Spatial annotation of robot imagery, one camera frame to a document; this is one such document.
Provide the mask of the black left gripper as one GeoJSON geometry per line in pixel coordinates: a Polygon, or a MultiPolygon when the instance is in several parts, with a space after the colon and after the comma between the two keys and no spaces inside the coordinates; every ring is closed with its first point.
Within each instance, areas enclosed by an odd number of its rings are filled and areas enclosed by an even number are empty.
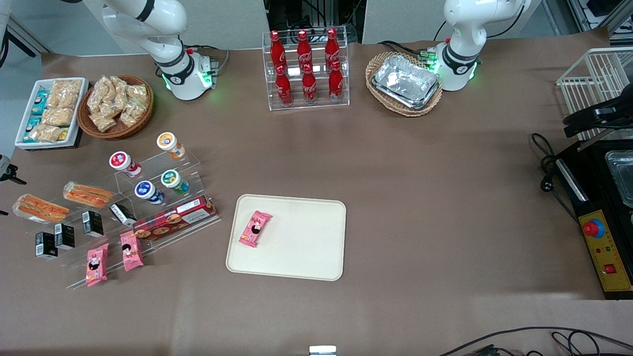
{"type": "Polygon", "coordinates": [[[563,120],[564,133],[567,138],[595,129],[624,130],[633,128],[633,97],[620,95],[616,101],[596,104],[593,111],[577,111],[563,120]]]}

